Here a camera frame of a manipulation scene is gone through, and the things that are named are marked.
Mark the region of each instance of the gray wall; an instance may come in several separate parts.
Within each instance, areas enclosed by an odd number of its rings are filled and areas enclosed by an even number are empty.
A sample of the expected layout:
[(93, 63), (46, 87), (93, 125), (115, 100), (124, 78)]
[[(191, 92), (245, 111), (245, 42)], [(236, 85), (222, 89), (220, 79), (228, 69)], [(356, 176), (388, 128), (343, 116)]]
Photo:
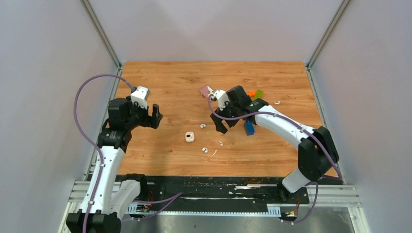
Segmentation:
[[(57, 232), (91, 155), (74, 96), (86, 78), (114, 70), (80, 1), (0, 1), (1, 232)], [(111, 83), (90, 83), (79, 100), (91, 136)]]
[(371, 231), (411, 232), (412, 1), (353, 0), (313, 71)]
[(90, 0), (125, 61), (305, 61), (342, 0)]

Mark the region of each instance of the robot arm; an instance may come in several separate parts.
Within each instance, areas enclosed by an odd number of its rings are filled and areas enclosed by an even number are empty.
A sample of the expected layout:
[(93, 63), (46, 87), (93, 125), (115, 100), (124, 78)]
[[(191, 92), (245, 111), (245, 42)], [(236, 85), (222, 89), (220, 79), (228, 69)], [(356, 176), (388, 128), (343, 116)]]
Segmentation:
[[(279, 184), (279, 195), (284, 200), (309, 182), (320, 179), (332, 167), (324, 152), (307, 133), (316, 137), (326, 148), (332, 160), (335, 163), (338, 162), (339, 156), (335, 145), (329, 130), (325, 127), (321, 126), (314, 129), (288, 118), (264, 100), (252, 101), (241, 86), (230, 89), (226, 94), (222, 90), (217, 90), (215, 93), (218, 93), (218, 95), (214, 94), (212, 100), (219, 103), (215, 113), (228, 118), (249, 115), (242, 119), (271, 130), (286, 139), (298, 150), (298, 167)], [(256, 112), (272, 114), (252, 114)], [(216, 130), (226, 133), (227, 128), (222, 124), (222, 119), (214, 114), (210, 116), (216, 125)], [(226, 120), (226, 122), (229, 127), (233, 127), (238, 120)]]
[[(82, 232), (83, 220), (90, 204), (87, 232), (119, 233), (120, 220), (129, 204), (136, 197), (142, 198), (147, 194), (146, 179), (144, 175), (137, 174), (126, 175), (126, 179), (114, 196), (112, 190), (120, 163), (132, 138), (131, 131), (137, 126), (157, 129), (163, 118), (157, 104), (153, 104), (152, 116), (149, 115), (147, 106), (149, 93), (148, 88), (139, 86), (133, 90), (131, 96), (109, 102), (109, 117), (103, 124), (97, 141), (104, 160), (98, 158), (96, 161), (96, 169), (79, 212), (70, 213), (67, 217), (66, 224), (72, 233)], [(94, 200), (90, 200), (96, 184), (98, 186)]]

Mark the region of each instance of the metal frame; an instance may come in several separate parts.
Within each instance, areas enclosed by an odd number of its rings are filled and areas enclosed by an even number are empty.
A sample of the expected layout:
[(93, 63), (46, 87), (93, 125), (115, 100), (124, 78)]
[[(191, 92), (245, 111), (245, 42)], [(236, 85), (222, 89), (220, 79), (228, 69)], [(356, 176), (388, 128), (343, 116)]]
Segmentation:
[(100, 39), (102, 40), (103, 45), (106, 47), (106, 50), (110, 55), (110, 58), (112, 59), (115, 66), (119, 69), (121, 67), (121, 62), (118, 59), (112, 45), (110, 44), (109, 39), (107, 38), (107, 35), (104, 32), (102, 25), (100, 24), (99, 20), (97, 19), (97, 16), (94, 13), (93, 7), (91, 6), (91, 4), (88, 0), (80, 0), (80, 2), (82, 3), (87, 15), (89, 16), (89, 19), (90, 19), (91, 23), (93, 24), (94, 28), (96, 29), (97, 34), (99, 35)]
[[(65, 225), (65, 219), (68, 213), (76, 213), (80, 207), (80, 203), (86, 195), (90, 182), (75, 182), (71, 191), (68, 204), (66, 206), (65, 214), (59, 228), (59, 233), (69, 233)], [(236, 188), (250, 188), (256, 186), (276, 186), (276, 184), (248, 184), (247, 186), (237, 186)], [(113, 187), (113, 194), (115, 194), (120, 187), (120, 182), (115, 182)], [(310, 185), (307, 187), (309, 195), (309, 204), (301, 206), (310, 207), (313, 203), (316, 186)], [(250, 213), (250, 212), (176, 212), (164, 211), (160, 215), (173, 216), (258, 216), (258, 217), (276, 217), (280, 208), (295, 207), (295, 204), (268, 204), (268, 212), (264, 213)], [(369, 228), (365, 224), (365, 218), (361, 202), (353, 185), (319, 185), (318, 200), (316, 202), (317, 208), (336, 208), (347, 207), (351, 216), (352, 225), (356, 233), (368, 233)]]
[(319, 116), (321, 118), (322, 125), (327, 127), (327, 120), (326, 120), (326, 116), (324, 114), (324, 112), (325, 112), (324, 107), (323, 107), (322, 102), (320, 101), (319, 94), (317, 92), (318, 88), (317, 88), (317, 85), (316, 85), (316, 81), (313, 78), (312, 70), (306, 67), (306, 73), (307, 73), (308, 78), (309, 78), (310, 87), (312, 88), (313, 97), (314, 97), (315, 102), (316, 102), (316, 107), (318, 108), (318, 113), (319, 113)]
[[(118, 67), (118, 71), (117, 71), (116, 75), (121, 76), (122, 72), (123, 72), (123, 66)], [(112, 79), (112, 80), (113, 80), (113, 84), (112, 84), (112, 87), (110, 89), (110, 94), (109, 94), (109, 96), (107, 97), (107, 100), (106, 100), (107, 105), (105, 106), (105, 109), (107, 109), (108, 106), (109, 106), (109, 100), (114, 99), (114, 97), (116, 96), (116, 92), (117, 92), (117, 89), (118, 89), (119, 83), (120, 83), (119, 79)], [(105, 120), (108, 118), (108, 115), (109, 115), (109, 113), (107, 111), (105, 111), (104, 115), (102, 117), (102, 122), (101, 122), (100, 125), (104, 124)], [(93, 173), (94, 166), (96, 165), (96, 158), (97, 158), (97, 150), (95, 148), (93, 148), (92, 156), (90, 158), (89, 165), (87, 166), (85, 172), (83, 173), (83, 179), (84, 180), (87, 179), (88, 174)]]
[(311, 56), (307, 67), (310, 69), (312, 68), (313, 64), (315, 63), (316, 59), (319, 57), (323, 47), (325, 46), (327, 40), (329, 39), (330, 35), (332, 34), (333, 30), (335, 29), (336, 25), (338, 24), (339, 20), (342, 18), (342, 15), (345, 13), (349, 3), (351, 0), (343, 0), (341, 5), (338, 8), (335, 16), (333, 17), (332, 21), (330, 22), (329, 26), (327, 27), (325, 34), (323, 35), (321, 41), (319, 42), (318, 46), (315, 49), (315, 52)]

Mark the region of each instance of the blue object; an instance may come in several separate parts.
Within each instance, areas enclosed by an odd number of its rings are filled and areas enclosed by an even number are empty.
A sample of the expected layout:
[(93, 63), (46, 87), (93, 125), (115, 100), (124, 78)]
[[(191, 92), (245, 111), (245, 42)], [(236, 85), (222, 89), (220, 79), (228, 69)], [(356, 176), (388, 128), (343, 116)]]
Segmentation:
[(247, 136), (255, 134), (255, 129), (253, 128), (253, 124), (250, 121), (246, 120), (244, 126)]

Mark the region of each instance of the purple cable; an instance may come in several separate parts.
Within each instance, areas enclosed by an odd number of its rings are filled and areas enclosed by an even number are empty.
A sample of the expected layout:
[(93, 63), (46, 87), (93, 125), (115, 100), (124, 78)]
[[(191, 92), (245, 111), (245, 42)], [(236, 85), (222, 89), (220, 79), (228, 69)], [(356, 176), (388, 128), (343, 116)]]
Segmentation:
[[(124, 82), (130, 87), (130, 89), (133, 89), (133, 86), (132, 86), (127, 80), (125, 80), (125, 79), (124, 79), (123, 77), (121, 77), (121, 76), (114, 75), (114, 74), (99, 74), (99, 75), (96, 75), (96, 76), (93, 76), (93, 77), (89, 78), (88, 80), (86, 80), (86, 81), (80, 86), (79, 90), (77, 91), (76, 97), (74, 98), (74, 107), (73, 107), (74, 122), (76, 123), (76, 126), (77, 126), (77, 128), (79, 129), (79, 131), (80, 131), (80, 133), (82, 134), (82, 136), (97, 150), (97, 152), (98, 152), (98, 154), (99, 154), (99, 157), (100, 157), (101, 164), (104, 164), (102, 150), (100, 150), (100, 148), (97, 146), (97, 144), (96, 144), (95, 142), (93, 142), (93, 141), (86, 135), (86, 133), (83, 131), (82, 127), (80, 126), (79, 119), (78, 119), (78, 117), (77, 117), (77, 101), (79, 100), (80, 92), (82, 91), (83, 87), (84, 87), (88, 82), (90, 82), (90, 81), (93, 80), (93, 79), (100, 78), (100, 77), (106, 77), (106, 76), (120, 79), (120, 80), (124, 81)], [(95, 183), (95, 185), (94, 185), (94, 187), (93, 187), (93, 190), (92, 190), (92, 192), (91, 192), (91, 194), (90, 194), (90, 201), (93, 201), (93, 200), (94, 200), (94, 196), (96, 195), (96, 191), (97, 191), (97, 186), (99, 185), (100, 178), (101, 178), (101, 176), (102, 176), (102, 171), (103, 171), (103, 167), (100, 167), (99, 172), (97, 173), (96, 183)], [(90, 209), (91, 209), (91, 204), (89, 203), (89, 205), (87, 205), (87, 209), (86, 209), (86, 213), (85, 213), (85, 219), (83, 220), (83, 229), (82, 229), (82, 232), (83, 232), (83, 233), (86, 233), (86, 230), (87, 230), (87, 219), (88, 219), (88, 216), (89, 216), (89, 213), (90, 213)]]
[(308, 185), (311, 185), (311, 184), (315, 184), (315, 185), (316, 185), (316, 192), (315, 192), (315, 197), (314, 197), (314, 199), (313, 199), (312, 207), (310, 208), (309, 212), (308, 212), (301, 220), (292, 221), (293, 224), (298, 224), (298, 223), (301, 223), (301, 222), (305, 221), (306, 219), (308, 219), (309, 216), (312, 214), (313, 210), (315, 209), (316, 200), (318, 199), (319, 185), (318, 185), (317, 182), (310, 182), (309, 184), (307, 184), (307, 185), (305, 185), (305, 186), (308, 186)]
[(336, 164), (333, 162), (332, 158), (330, 157), (329, 153), (327, 152), (326, 148), (322, 145), (322, 143), (315, 137), (313, 136), (311, 133), (309, 133), (307, 130), (303, 129), (302, 126), (300, 126), (298, 123), (294, 122), (292, 119), (280, 115), (280, 114), (276, 114), (276, 113), (271, 113), (271, 112), (254, 112), (254, 113), (248, 113), (239, 117), (223, 117), (220, 116), (219, 114), (215, 113), (215, 111), (213, 110), (212, 104), (211, 104), (211, 100), (213, 98), (213, 95), (210, 95), (208, 100), (207, 100), (207, 104), (209, 105), (209, 109), (212, 112), (213, 115), (215, 115), (216, 117), (223, 119), (223, 120), (240, 120), (246, 117), (251, 117), (254, 115), (258, 115), (258, 114), (267, 114), (267, 115), (271, 115), (274, 117), (278, 117), (281, 119), (284, 119), (285, 121), (289, 122), (290, 124), (294, 125), (297, 129), (302, 130), (304, 133), (306, 133), (309, 137), (311, 137), (316, 144), (318, 144), (318, 146), (322, 149), (323, 153), (326, 155), (326, 158), (329, 160), (330, 164), (332, 165), (332, 167), (335, 169), (336, 173), (338, 173), (338, 177), (331, 177), (331, 176), (327, 176), (327, 178), (332, 178), (332, 179), (338, 179), (341, 180), (342, 179), (342, 174), (340, 169), (338, 169), (338, 166), (336, 166)]
[(150, 216), (147, 216), (147, 217), (140, 217), (140, 218), (138, 218), (138, 220), (148, 220), (148, 219), (150, 219), (150, 218), (153, 218), (154, 216), (158, 215), (160, 212), (162, 212), (163, 210), (165, 210), (165, 209), (166, 209), (172, 202), (174, 202), (180, 195), (182, 195), (182, 193), (178, 193), (178, 194), (174, 195), (174, 196), (171, 197), (171, 198), (164, 199), (164, 200), (158, 200), (158, 201), (142, 201), (142, 200), (134, 201), (134, 202), (144, 203), (144, 204), (158, 204), (158, 203), (163, 203), (163, 202), (167, 202), (168, 200), (170, 200), (169, 203), (167, 203), (165, 206), (163, 206), (163, 207), (162, 207), (160, 210), (158, 210), (156, 213), (154, 213), (154, 214), (152, 214), (152, 215), (150, 215)]
[(164, 199), (164, 200), (157, 200), (157, 201), (134, 200), (132, 203), (160, 204), (160, 203), (167, 202), (169, 200), (174, 200), (174, 199), (178, 198), (180, 195), (182, 195), (182, 193), (178, 193), (178, 194), (174, 195), (173, 197), (167, 198), (167, 199)]

